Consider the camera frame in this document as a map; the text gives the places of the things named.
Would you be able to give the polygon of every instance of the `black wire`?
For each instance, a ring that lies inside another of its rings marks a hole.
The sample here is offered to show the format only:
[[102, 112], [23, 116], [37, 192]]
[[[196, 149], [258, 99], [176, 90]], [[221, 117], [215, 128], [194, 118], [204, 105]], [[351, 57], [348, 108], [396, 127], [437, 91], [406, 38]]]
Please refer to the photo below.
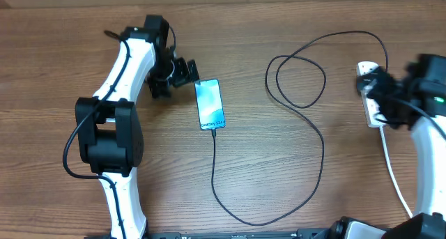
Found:
[[80, 127], [85, 123], [86, 119], [90, 118], [90, 116], [92, 114], [94, 114], [96, 112], [96, 110], [98, 110], [99, 106], [101, 104], [103, 104], [107, 100], [107, 98], [114, 92], [114, 89], [116, 88], [116, 85], [119, 83], [119, 79], [123, 76], [125, 68], [127, 67], [128, 61], [130, 59], [130, 48], [129, 48], [128, 44], [127, 44], [127, 41], [125, 41], [124, 39], [119, 37], [119, 35], [117, 35], [116, 33], [111, 32], [111, 31], [104, 31], [104, 33], [105, 33], [105, 35], [107, 35], [107, 36], [109, 36], [111, 38], [115, 38], [115, 39], [121, 41], [122, 43], [124, 43], [125, 48], [127, 50], [127, 54], [125, 55], [124, 64], [123, 64], [123, 67], [121, 68], [121, 71], [119, 72], [118, 76], [116, 77], [114, 83], [110, 86], [110, 89], [107, 92], [107, 94], [96, 104], [96, 106], [93, 108], [93, 110], [91, 110], [82, 119], [82, 121], [77, 125], [77, 127], [72, 131], [72, 133], [70, 135], [70, 138], [68, 138], [67, 144], [65, 145], [65, 148], [63, 149], [63, 157], [62, 157], [63, 158], [63, 168], [67, 171], [67, 173], [70, 176], [72, 176], [74, 178], [78, 178], [78, 179], [100, 179], [100, 180], [105, 180], [105, 181], [107, 181], [110, 184], [110, 188], [113, 190], [113, 195], [114, 195], [114, 200], [115, 200], [115, 205], [116, 205], [116, 214], [118, 215], [118, 223], [119, 223], [119, 226], [121, 227], [121, 232], [123, 234], [123, 239], [126, 239], [124, 224], [123, 224], [123, 220], [122, 220], [122, 217], [121, 217], [121, 211], [119, 210], [118, 192], [116, 191], [115, 183], [113, 183], [112, 180], [110, 180], [108, 177], [105, 177], [105, 176], [83, 176], [83, 175], [76, 174], [73, 171], [71, 171], [71, 169], [68, 167], [68, 162], [67, 162], [68, 151], [70, 150], [71, 143], [75, 139], [76, 134], [79, 132]]
[[430, 117], [430, 115], [428, 115], [425, 111], [423, 111], [423, 109], [420, 109], [419, 107], [417, 107], [417, 106], [413, 105], [412, 103], [407, 102], [405, 100], [400, 100], [400, 99], [392, 98], [392, 97], [389, 97], [388, 99], [393, 102], [397, 102], [399, 104], [403, 104], [407, 107], [410, 107], [412, 110], [416, 111], [418, 114], [421, 114], [423, 117], [427, 118], [432, 123], [433, 127], [435, 129], [437, 129], [437, 131], [440, 133], [442, 138], [446, 141], [445, 131], [443, 131], [443, 129], [432, 119], [432, 117]]
[[380, 118], [376, 118], [376, 116], [379, 115], [379, 114], [383, 114], [383, 113], [381, 113], [381, 112], [375, 113], [374, 114], [374, 118], [375, 118], [375, 120], [377, 120], [379, 122], [382, 122], [384, 124], [388, 124], [388, 125], [405, 125], [405, 124], [407, 124], [407, 123], [405, 123], [403, 121], [390, 121], [390, 120], [386, 121], [386, 120], [383, 120], [383, 119], [380, 119]]
[[175, 36], [175, 31], [174, 28], [172, 28], [171, 25], [169, 25], [170, 31], [172, 32], [172, 36], [174, 37], [174, 51], [176, 50], [176, 36]]
[[[293, 210], [287, 212], [286, 214], [279, 216], [278, 218], [275, 218], [269, 222], [264, 222], [264, 223], [260, 223], [260, 224], [255, 224], [255, 223], [251, 223], [251, 222], [246, 222], [242, 219], [240, 219], [239, 217], [237, 217], [236, 215], [234, 215], [231, 211], [229, 211], [224, 205], [223, 203], [218, 199], [217, 193], [215, 192], [215, 188], [214, 188], [214, 171], [215, 171], [215, 157], [216, 157], [216, 148], [215, 148], [215, 137], [217, 135], [215, 130], [212, 130], [212, 136], [213, 136], [213, 141], [214, 141], [214, 158], [213, 158], [213, 164], [212, 164], [212, 176], [210, 179], [210, 185], [212, 187], [212, 191], [214, 194], [215, 199], [217, 200], [218, 204], [220, 204], [220, 206], [224, 209], [224, 211], [226, 211], [230, 216], [232, 216], [234, 219], [238, 220], [239, 222], [246, 224], [246, 225], [250, 225], [250, 226], [265, 226], [268, 224], [272, 224], [273, 222], [279, 221], [280, 219], [283, 219], [289, 215], [291, 215], [292, 213], [294, 213], [295, 211], [299, 210], [301, 207], [303, 207], [305, 204], [307, 204], [307, 202], [314, 196], [314, 194], [316, 193], [316, 190], [318, 189], [319, 183], [321, 181], [321, 177], [322, 177], [322, 170], [323, 170], [323, 160], [324, 160], [324, 151], [325, 151], [325, 143], [324, 143], [324, 139], [323, 139], [323, 135], [321, 134], [321, 132], [319, 131], [319, 129], [302, 113], [300, 113], [298, 110], [288, 106], [287, 104], [283, 103], [282, 101], [278, 100], [270, 91], [270, 88], [268, 86], [268, 71], [270, 69], [270, 66], [272, 64], [272, 62], [274, 62], [276, 59], [278, 58], [285, 58], [284, 61], [282, 61], [282, 63], [280, 63], [279, 67], [277, 68], [277, 72], [276, 72], [276, 85], [277, 85], [277, 89], [279, 89], [280, 94], [283, 96], [283, 98], [292, 106], [299, 108], [299, 109], [305, 109], [308, 107], [311, 107], [312, 105], [314, 105], [319, 98], [321, 97], [324, 89], [325, 89], [325, 85], [327, 83], [327, 77], [325, 74], [325, 71], [322, 69], [322, 67], [317, 64], [315, 61], [312, 61], [310, 59], [304, 58], [304, 57], [299, 57], [296, 56], [297, 53], [301, 52], [302, 50], [304, 50], [305, 48], [307, 48], [308, 46], [310, 46], [312, 43], [316, 42], [317, 40], [320, 40], [321, 38], [325, 38], [328, 36], [335, 36], [335, 35], [340, 35], [340, 34], [347, 34], [347, 33], [364, 33], [364, 34], [368, 34], [370, 36], [373, 36], [375, 39], [378, 40], [378, 42], [381, 44], [381, 47], [383, 47], [384, 50], [384, 55], [385, 55], [385, 71], [387, 72], [388, 68], [389, 68], [389, 57], [387, 55], [387, 50], [385, 49], [384, 43], [381, 41], [381, 39], [374, 35], [373, 33], [370, 33], [368, 31], [344, 31], [344, 32], [339, 32], [339, 33], [330, 33], [324, 36], [321, 36], [319, 38], [316, 38], [312, 41], [310, 41], [309, 43], [307, 43], [306, 45], [304, 45], [303, 47], [299, 48], [297, 51], [295, 51], [294, 53], [292, 53], [291, 55], [279, 55], [274, 57], [270, 63], [268, 64], [268, 67], [266, 68], [266, 72], [265, 72], [265, 87], [266, 90], [268, 92], [268, 94], [271, 96], [271, 98], [273, 98], [273, 100], [275, 100], [276, 102], [278, 102], [279, 104], [281, 104], [282, 106], [286, 107], [287, 109], [290, 109], [291, 111], [294, 111], [296, 114], [298, 114], [300, 117], [302, 117], [313, 129], [314, 131], [318, 134], [318, 136], [321, 138], [321, 144], [322, 144], [322, 153], [321, 153], [321, 168], [319, 169], [319, 175], [318, 175], [318, 180], [316, 182], [316, 186], [314, 187], [313, 192], [308, 196], [308, 198], [306, 198], [299, 206], [297, 206], [296, 208], [294, 208]], [[290, 59], [301, 59], [303, 61], [307, 61], [310, 62], [311, 64], [315, 65], [316, 67], [319, 68], [319, 70], [321, 70], [322, 74], [323, 74], [323, 86], [321, 89], [321, 92], [319, 93], [318, 97], [316, 97], [316, 99], [305, 106], [299, 106], [293, 102], [291, 102], [283, 93], [282, 89], [280, 88], [279, 85], [279, 71], [280, 68]]]

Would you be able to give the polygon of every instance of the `wooden table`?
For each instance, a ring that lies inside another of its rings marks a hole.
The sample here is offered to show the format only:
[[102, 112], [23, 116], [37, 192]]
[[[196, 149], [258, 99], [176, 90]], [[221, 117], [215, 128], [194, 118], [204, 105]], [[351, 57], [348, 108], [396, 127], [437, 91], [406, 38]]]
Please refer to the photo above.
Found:
[[[276, 218], [307, 198], [321, 162], [317, 134], [267, 96], [263, 80], [272, 57], [353, 29], [383, 39], [390, 72], [399, 77], [418, 53], [446, 55], [441, 0], [0, 10], [0, 238], [109, 231], [99, 182], [69, 177], [62, 150], [75, 127], [77, 98], [90, 97], [116, 59], [118, 44], [102, 31], [142, 26], [146, 14], [171, 23], [178, 53], [197, 61], [202, 79], [220, 80], [227, 125], [217, 133], [215, 187], [223, 203], [250, 222]], [[367, 127], [354, 87], [357, 62], [384, 63], [380, 45], [369, 36], [335, 36], [302, 56], [328, 76], [321, 99], [302, 110], [325, 137], [323, 176], [313, 199], [269, 226], [235, 221], [210, 189], [212, 137], [199, 129], [193, 86], [175, 90], [170, 100], [151, 100], [145, 86], [138, 100], [145, 139], [138, 182], [152, 232], [293, 231], [329, 226], [342, 215], [384, 226], [406, 219], [379, 132]], [[279, 79], [301, 104], [322, 86], [318, 69], [302, 61], [285, 65]], [[414, 209], [417, 158], [409, 132], [386, 133], [399, 186]], [[90, 173], [77, 142], [69, 164]]]

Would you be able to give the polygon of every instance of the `phone screen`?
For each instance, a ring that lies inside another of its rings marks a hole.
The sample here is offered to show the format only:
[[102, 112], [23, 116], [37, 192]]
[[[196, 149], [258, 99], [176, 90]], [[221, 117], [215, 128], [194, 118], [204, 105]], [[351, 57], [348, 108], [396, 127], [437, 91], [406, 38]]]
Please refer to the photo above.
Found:
[[195, 93], [197, 95], [200, 128], [202, 130], [224, 128], [226, 123], [218, 80], [210, 79], [195, 82]]

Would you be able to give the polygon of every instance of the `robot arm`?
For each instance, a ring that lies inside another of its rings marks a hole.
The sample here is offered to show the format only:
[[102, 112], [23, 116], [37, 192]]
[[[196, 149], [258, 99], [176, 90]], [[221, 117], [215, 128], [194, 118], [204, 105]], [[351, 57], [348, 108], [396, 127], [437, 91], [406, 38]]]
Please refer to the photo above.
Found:
[[395, 80], [382, 68], [358, 77], [360, 91], [379, 105], [392, 128], [407, 124], [417, 149], [417, 204], [414, 217], [384, 231], [343, 217], [326, 238], [445, 238], [446, 223], [446, 57], [421, 54], [408, 76]]
[[[139, 202], [137, 167], [144, 151], [136, 101], [144, 82], [153, 98], [169, 97], [169, 87], [179, 87], [199, 79], [195, 62], [176, 58], [174, 48], [166, 48], [169, 24], [161, 16], [147, 15], [144, 27], [129, 26], [121, 33], [130, 48], [130, 58], [113, 93], [78, 132], [82, 161], [91, 171], [114, 183], [125, 238], [148, 238], [148, 223]], [[77, 124], [91, 112], [110, 90], [122, 70], [127, 48], [121, 42], [118, 58], [104, 84], [92, 98], [78, 99], [75, 107]], [[112, 122], [116, 130], [101, 130], [98, 124]], [[100, 180], [111, 216], [111, 233], [107, 238], [124, 238], [110, 184]]]
[[[433, 119], [446, 132], [446, 117], [436, 116]], [[446, 215], [446, 141], [425, 117], [412, 127], [412, 140], [418, 154], [414, 215]]]
[[[116, 85], [115, 91], [108, 97], [108, 101], [118, 102], [120, 99], [126, 99], [129, 102], [136, 103], [142, 84], [148, 76], [148, 72], [155, 65], [156, 54], [153, 43], [148, 43], [144, 39], [129, 38], [127, 44], [130, 48], [130, 59], [123, 76]], [[108, 78], [99, 90], [93, 94], [93, 97], [98, 97], [101, 100], [108, 93], [110, 86], [114, 83], [124, 65], [126, 55], [125, 45], [121, 43], [118, 58]]]

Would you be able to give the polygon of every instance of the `coiled black cable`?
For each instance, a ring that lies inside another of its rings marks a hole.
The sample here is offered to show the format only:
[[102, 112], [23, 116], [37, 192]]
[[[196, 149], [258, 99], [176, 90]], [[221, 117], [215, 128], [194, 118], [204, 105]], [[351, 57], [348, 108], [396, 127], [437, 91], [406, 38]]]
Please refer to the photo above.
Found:
[[[246, 224], [246, 225], [250, 225], [250, 226], [265, 226], [268, 224], [272, 224], [273, 222], [277, 222], [280, 219], [283, 219], [289, 215], [291, 215], [292, 213], [294, 213], [295, 211], [299, 210], [301, 207], [303, 207], [316, 193], [316, 190], [318, 189], [319, 183], [321, 181], [321, 176], [322, 176], [322, 170], [323, 170], [323, 160], [324, 160], [324, 150], [325, 150], [325, 144], [324, 144], [324, 140], [323, 140], [323, 135], [321, 134], [321, 132], [319, 131], [319, 129], [302, 113], [300, 113], [297, 109], [294, 109], [290, 106], [288, 106], [287, 104], [283, 103], [282, 101], [280, 101], [279, 99], [277, 99], [270, 91], [270, 88], [268, 86], [268, 71], [270, 69], [271, 64], [278, 58], [285, 58], [284, 61], [282, 61], [279, 65], [279, 67], [277, 68], [276, 71], [276, 85], [277, 85], [277, 89], [279, 89], [280, 94], [282, 95], [282, 97], [285, 99], [285, 101], [287, 101], [291, 106], [296, 107], [298, 109], [305, 109], [308, 107], [311, 107], [312, 105], [316, 104], [316, 102], [319, 100], [319, 98], [322, 96], [322, 93], [325, 89], [325, 85], [327, 83], [327, 76], [325, 74], [325, 71], [323, 70], [323, 68], [317, 64], [317, 62], [312, 61], [310, 59], [304, 58], [304, 57], [299, 57], [296, 56], [296, 54], [298, 54], [299, 52], [301, 52], [302, 50], [306, 49], [307, 47], [309, 47], [311, 44], [313, 44], [314, 42], [316, 42], [317, 40], [320, 40], [321, 38], [325, 38], [325, 37], [329, 37], [329, 36], [335, 36], [335, 35], [341, 35], [341, 34], [349, 34], [349, 33], [363, 33], [363, 34], [368, 34], [370, 36], [373, 36], [375, 39], [378, 40], [378, 42], [381, 44], [381, 46], [383, 47], [383, 51], [384, 51], [384, 55], [385, 55], [385, 71], [387, 72], [388, 68], [389, 68], [389, 57], [387, 55], [387, 50], [385, 49], [384, 43], [381, 41], [381, 39], [374, 35], [373, 33], [370, 33], [368, 31], [343, 31], [343, 32], [338, 32], [338, 33], [330, 33], [330, 34], [326, 34], [324, 36], [321, 36], [319, 38], [316, 38], [310, 42], [308, 42], [306, 45], [304, 45], [303, 47], [299, 48], [297, 51], [295, 51], [294, 53], [292, 53], [291, 55], [279, 55], [274, 57], [270, 63], [268, 64], [268, 67], [266, 68], [266, 72], [265, 72], [265, 87], [266, 87], [266, 91], [268, 92], [268, 94], [271, 96], [271, 98], [273, 100], [275, 100], [276, 102], [278, 102], [279, 104], [281, 104], [282, 106], [286, 107], [287, 109], [290, 109], [291, 111], [295, 112], [297, 115], [299, 115], [300, 117], [302, 117], [313, 129], [314, 131], [318, 134], [318, 136], [321, 138], [321, 143], [322, 143], [322, 156], [321, 156], [321, 168], [319, 169], [319, 175], [318, 175], [318, 180], [316, 182], [316, 186], [314, 187], [314, 190], [312, 191], [312, 193], [308, 196], [308, 198], [306, 198], [299, 206], [295, 207], [293, 210], [285, 213], [284, 215], [279, 216], [278, 218], [275, 218], [269, 222], [264, 222], [264, 223], [251, 223], [251, 222], [246, 222], [244, 220], [242, 220], [241, 218], [237, 217], [236, 215], [234, 215], [231, 211], [229, 211], [224, 205], [223, 203], [219, 200], [217, 193], [215, 192], [215, 188], [214, 188], [214, 171], [215, 171], [215, 154], [216, 154], [216, 144], [215, 144], [215, 137], [217, 136], [217, 132], [216, 130], [212, 130], [212, 136], [213, 136], [213, 141], [214, 141], [214, 156], [213, 156], [213, 164], [212, 164], [212, 176], [210, 179], [210, 186], [212, 187], [212, 191], [215, 197], [215, 200], [217, 200], [218, 204], [220, 204], [220, 206], [224, 209], [224, 211], [226, 211], [230, 216], [232, 216], [234, 219], [238, 220], [239, 222]], [[319, 93], [319, 95], [316, 97], [316, 99], [305, 106], [299, 106], [293, 102], [291, 102], [284, 94], [284, 92], [282, 91], [280, 84], [279, 84], [279, 71], [280, 68], [290, 59], [300, 59], [303, 61], [307, 61], [310, 62], [311, 64], [315, 65], [316, 67], [319, 68], [319, 70], [321, 70], [322, 74], [323, 74], [323, 86], [321, 89], [321, 92]]]

